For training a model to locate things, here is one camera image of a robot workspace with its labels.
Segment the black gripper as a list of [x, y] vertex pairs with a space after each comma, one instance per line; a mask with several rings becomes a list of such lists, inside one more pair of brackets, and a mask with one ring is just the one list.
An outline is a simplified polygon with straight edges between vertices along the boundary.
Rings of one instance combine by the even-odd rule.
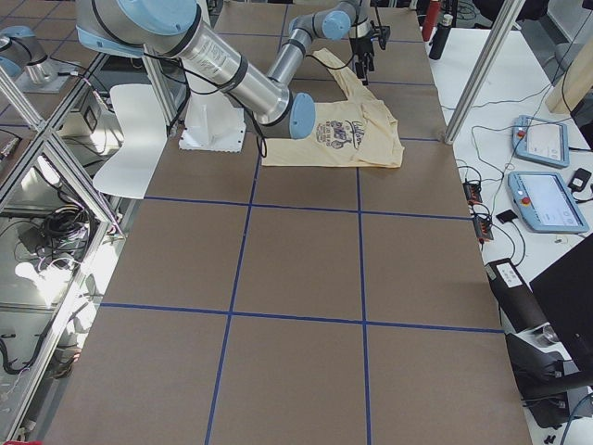
[[366, 70], [374, 71], [374, 49], [373, 39], [375, 38], [375, 32], [368, 32], [362, 36], [351, 36], [350, 46], [354, 54], [355, 69], [357, 77], [362, 83], [366, 83]]

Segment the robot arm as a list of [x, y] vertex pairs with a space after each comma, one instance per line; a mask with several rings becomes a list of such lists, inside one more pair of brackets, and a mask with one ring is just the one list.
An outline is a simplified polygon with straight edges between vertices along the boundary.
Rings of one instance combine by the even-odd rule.
[[368, 82], [368, 73], [374, 70], [375, 42], [385, 48], [389, 30], [368, 18], [367, 8], [361, 1], [340, 1], [329, 9], [301, 15], [290, 22], [288, 39], [284, 41], [267, 76], [278, 83], [288, 84], [309, 48], [317, 39], [349, 40], [351, 57], [337, 64], [324, 62], [328, 70], [341, 70], [352, 66], [359, 79]]
[[250, 111], [270, 138], [303, 139], [315, 122], [310, 95], [292, 94], [227, 44], [202, 18], [196, 1], [77, 1], [77, 33], [85, 47], [141, 57], [146, 47], [178, 58]]

